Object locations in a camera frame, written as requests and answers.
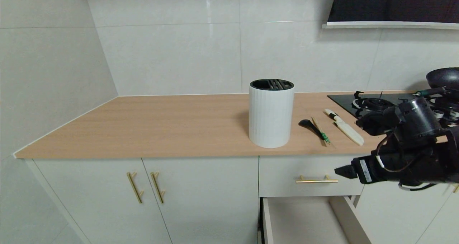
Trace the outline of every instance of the knife blade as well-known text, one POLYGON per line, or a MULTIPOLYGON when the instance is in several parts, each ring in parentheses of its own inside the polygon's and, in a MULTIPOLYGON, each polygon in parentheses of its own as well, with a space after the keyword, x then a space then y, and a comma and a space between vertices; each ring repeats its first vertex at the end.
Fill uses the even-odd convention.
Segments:
POLYGON ((346 135, 348 136, 354 143, 358 144, 359 146, 362 146, 365 142, 364 138, 357 133, 354 128, 352 128, 350 125, 348 125, 346 122, 344 122, 338 114, 333 112, 332 110, 326 108, 325 112, 327 115, 334 120, 335 125, 346 135))

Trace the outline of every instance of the kitchen cabinet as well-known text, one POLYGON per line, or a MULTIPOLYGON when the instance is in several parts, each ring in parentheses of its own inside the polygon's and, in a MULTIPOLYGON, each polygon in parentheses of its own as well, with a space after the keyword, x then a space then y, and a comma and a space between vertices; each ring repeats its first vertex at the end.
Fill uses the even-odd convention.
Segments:
POLYGON ((452 192, 448 184, 409 192, 397 182, 365 185, 357 211, 374 244, 415 244, 452 192))
POLYGON ((335 168, 348 164, 354 157, 356 156, 332 154, 260 156, 259 195, 260 197, 360 195, 364 186, 359 180, 351 180, 335 174, 335 168))
POLYGON ((263 198, 266 244, 373 244, 347 196, 263 198))
POLYGON ((417 244, 459 243, 458 207, 459 193, 452 193, 417 244))
POLYGON ((156 195, 164 191, 159 207, 172 243, 257 242, 257 156, 143 161, 156 195))
POLYGON ((171 243, 140 158, 36 159, 35 163, 91 243, 171 243), (136 172, 132 181, 137 193, 143 190, 142 203, 128 172, 136 172))

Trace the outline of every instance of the frying pan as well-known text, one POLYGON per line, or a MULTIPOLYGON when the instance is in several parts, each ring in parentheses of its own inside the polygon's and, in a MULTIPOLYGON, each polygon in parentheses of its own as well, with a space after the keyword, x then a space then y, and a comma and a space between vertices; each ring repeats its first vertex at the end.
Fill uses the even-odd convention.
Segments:
POLYGON ((433 70, 426 75, 426 79, 431 88, 445 89, 441 95, 459 98, 459 67, 433 70))

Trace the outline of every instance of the drawer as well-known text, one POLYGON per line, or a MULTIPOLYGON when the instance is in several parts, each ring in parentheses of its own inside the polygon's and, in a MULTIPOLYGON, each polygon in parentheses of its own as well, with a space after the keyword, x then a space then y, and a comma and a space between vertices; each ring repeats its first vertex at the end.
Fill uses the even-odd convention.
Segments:
POLYGON ((372 244, 347 196, 263 198, 265 244, 372 244))
POLYGON ((364 185, 335 174, 357 155, 260 156, 259 197, 352 196, 364 185), (328 175, 330 181, 323 181, 328 175))

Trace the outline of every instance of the drawer handle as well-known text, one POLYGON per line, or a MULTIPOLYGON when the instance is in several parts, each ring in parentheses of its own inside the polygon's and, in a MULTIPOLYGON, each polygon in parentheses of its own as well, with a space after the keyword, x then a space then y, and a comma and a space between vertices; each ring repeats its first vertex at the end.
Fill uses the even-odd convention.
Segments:
POLYGON ((328 175, 325 175, 324 180, 305 180, 303 175, 300 175, 300 180, 297 180, 296 183, 338 183, 338 180, 330 179, 328 175))
POLYGON ((156 173, 151 172, 150 175, 151 175, 151 179, 153 180, 153 183, 155 184, 156 192, 159 195, 159 201, 161 203, 164 203, 164 198, 163 197, 164 197, 164 194, 166 193, 166 191, 159 190, 158 182, 156 182, 156 180, 157 180, 157 178, 159 176, 159 172, 156 172, 156 173))
POLYGON ((134 184, 134 181, 132 180, 132 178, 137 175, 137 172, 134 172, 133 174, 131 174, 131 172, 128 172, 127 174, 128 174, 129 182, 131 182, 132 190, 134 190, 134 193, 136 194, 137 201, 139 201, 139 203, 142 203, 141 196, 143 195, 143 190, 138 192, 136 185, 134 184))

